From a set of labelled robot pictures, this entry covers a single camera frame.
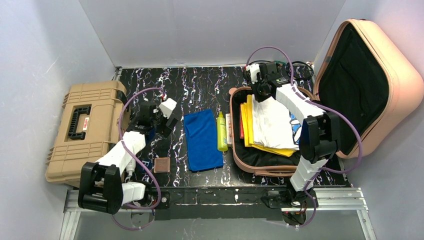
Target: gray wall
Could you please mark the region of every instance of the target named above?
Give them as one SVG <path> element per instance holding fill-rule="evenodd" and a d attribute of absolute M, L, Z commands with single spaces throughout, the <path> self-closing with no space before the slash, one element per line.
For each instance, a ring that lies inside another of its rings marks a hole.
<path fill-rule="evenodd" d="M 1 238 L 57 240 L 66 187 L 44 173 L 63 97 L 114 66 L 77 0 L 0 1 L 0 30 Z"/>
<path fill-rule="evenodd" d="M 169 67 L 313 61 L 345 0 L 80 2 L 115 66 Z"/>
<path fill-rule="evenodd" d="M 362 4 L 367 8 L 358 8 Z M 376 22 L 424 76 L 424 2 L 347 0 L 316 59 L 320 66 L 339 24 L 348 18 Z M 377 150 L 348 175 L 361 187 L 378 239 L 423 239 L 424 105 L 400 123 Z M 347 161 L 351 166 L 353 160 Z"/>

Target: tan toolbox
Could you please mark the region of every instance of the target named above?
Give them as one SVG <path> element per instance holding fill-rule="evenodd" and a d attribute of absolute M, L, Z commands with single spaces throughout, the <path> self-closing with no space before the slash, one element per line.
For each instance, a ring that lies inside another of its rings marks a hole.
<path fill-rule="evenodd" d="M 76 84 L 63 100 L 63 114 L 54 147 L 47 158 L 48 182 L 80 186 L 81 168 L 95 162 L 119 141 L 118 119 L 127 102 L 119 81 Z M 122 127 L 127 128 L 130 111 Z"/>

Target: red book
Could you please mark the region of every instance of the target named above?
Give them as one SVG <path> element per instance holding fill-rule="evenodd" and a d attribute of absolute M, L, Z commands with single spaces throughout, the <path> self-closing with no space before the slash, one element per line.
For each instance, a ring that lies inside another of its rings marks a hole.
<path fill-rule="evenodd" d="M 242 106 L 240 105 L 240 139 L 245 139 L 245 131 L 243 130 Z"/>

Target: black handle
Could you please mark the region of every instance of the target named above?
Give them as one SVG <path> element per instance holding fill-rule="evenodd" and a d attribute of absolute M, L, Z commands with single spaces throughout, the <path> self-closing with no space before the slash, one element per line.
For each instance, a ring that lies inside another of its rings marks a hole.
<path fill-rule="evenodd" d="M 69 132 L 67 136 L 72 140 L 84 140 L 86 138 L 86 132 L 77 132 L 78 119 L 81 114 L 90 115 L 91 106 L 80 107 L 75 109 L 72 114 L 72 120 L 70 121 Z"/>
<path fill-rule="evenodd" d="M 125 96 L 124 92 L 121 90 L 116 91 L 116 98 L 119 99 L 124 105 L 127 104 L 127 96 Z M 126 106 L 126 111 L 130 110 L 130 105 Z"/>

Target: blue microfiber cloth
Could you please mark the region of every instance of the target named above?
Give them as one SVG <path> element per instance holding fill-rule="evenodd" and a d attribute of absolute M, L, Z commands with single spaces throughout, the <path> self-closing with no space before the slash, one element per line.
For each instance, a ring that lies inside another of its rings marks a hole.
<path fill-rule="evenodd" d="M 217 125 L 212 110 L 184 115 L 188 169 L 193 172 L 222 168 L 223 154 L 218 150 Z"/>

